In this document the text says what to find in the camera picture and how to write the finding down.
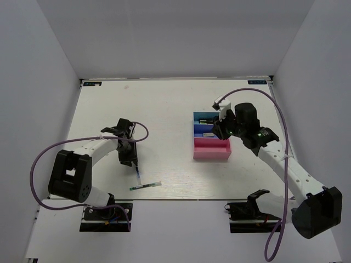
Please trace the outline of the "blue and white pen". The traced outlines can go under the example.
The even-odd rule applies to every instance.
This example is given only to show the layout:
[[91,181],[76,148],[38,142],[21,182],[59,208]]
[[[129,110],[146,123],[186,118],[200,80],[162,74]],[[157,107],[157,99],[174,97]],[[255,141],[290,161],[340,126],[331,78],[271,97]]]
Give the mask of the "blue and white pen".
[[140,172],[139,172],[138,166],[135,167],[135,171],[137,173],[137,183],[138,183],[138,186],[140,186],[140,185],[142,185],[142,181],[141,181],[141,177],[140,177]]

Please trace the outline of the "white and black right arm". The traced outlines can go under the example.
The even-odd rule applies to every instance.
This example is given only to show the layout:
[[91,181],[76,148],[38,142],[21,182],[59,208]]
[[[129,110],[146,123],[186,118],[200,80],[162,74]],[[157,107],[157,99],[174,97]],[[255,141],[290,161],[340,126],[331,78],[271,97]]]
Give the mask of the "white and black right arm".
[[245,207],[235,207],[233,220],[259,219],[264,214],[282,217],[304,238],[314,236],[341,222],[342,194],[314,179],[294,158],[284,153],[279,137],[260,125],[256,108],[249,102],[231,107],[228,100],[216,102],[219,112],[213,119],[213,133],[221,140],[240,138],[243,145],[265,162],[288,185],[293,199],[258,190],[247,197]]

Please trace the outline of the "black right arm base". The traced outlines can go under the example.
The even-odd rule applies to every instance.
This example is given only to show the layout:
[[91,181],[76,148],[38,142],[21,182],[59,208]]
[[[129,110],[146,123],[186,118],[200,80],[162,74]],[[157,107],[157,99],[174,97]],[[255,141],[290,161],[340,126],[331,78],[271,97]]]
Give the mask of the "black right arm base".
[[262,189],[250,194],[245,202],[228,202],[224,209],[229,215],[230,233],[269,233],[279,218],[262,213],[256,200],[269,193]]

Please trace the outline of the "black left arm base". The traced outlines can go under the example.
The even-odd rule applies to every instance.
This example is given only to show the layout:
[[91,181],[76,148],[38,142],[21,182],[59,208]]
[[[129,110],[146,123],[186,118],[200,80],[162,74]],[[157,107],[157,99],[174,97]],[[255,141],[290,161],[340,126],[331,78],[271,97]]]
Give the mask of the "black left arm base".
[[129,232],[126,215],[120,208],[96,210],[85,208],[80,232]]

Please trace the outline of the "green and black highlighter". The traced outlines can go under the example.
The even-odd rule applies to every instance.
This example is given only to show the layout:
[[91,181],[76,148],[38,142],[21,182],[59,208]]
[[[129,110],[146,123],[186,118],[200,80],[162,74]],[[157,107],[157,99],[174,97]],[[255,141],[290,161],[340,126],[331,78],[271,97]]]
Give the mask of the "green and black highlighter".
[[201,125],[213,125],[213,123],[214,123],[213,118],[199,119],[199,124],[201,124]]

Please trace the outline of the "green and white pen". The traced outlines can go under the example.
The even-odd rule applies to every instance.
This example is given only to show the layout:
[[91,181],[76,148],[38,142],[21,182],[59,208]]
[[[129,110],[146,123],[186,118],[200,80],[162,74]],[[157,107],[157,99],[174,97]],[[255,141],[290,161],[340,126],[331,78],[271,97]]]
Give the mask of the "green and white pen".
[[159,181],[159,182],[153,182],[153,183],[149,183],[149,184],[143,184],[143,185],[130,187],[129,190],[135,191],[135,190],[142,189],[142,188],[157,187],[157,186],[161,186],[161,185],[162,185],[162,182]]

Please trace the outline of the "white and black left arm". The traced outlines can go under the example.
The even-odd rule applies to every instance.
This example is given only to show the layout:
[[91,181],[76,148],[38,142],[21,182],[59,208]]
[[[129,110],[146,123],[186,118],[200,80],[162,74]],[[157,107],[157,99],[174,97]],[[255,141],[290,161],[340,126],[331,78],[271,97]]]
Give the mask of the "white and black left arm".
[[97,207],[97,212],[105,219],[113,217],[116,212],[114,197],[92,186],[92,169],[112,151],[117,151],[121,165],[136,166],[137,147],[132,142],[134,127],[131,121],[121,118],[115,127],[101,130],[104,135],[119,137],[118,140],[96,139],[74,151],[59,151],[48,185],[49,193]]

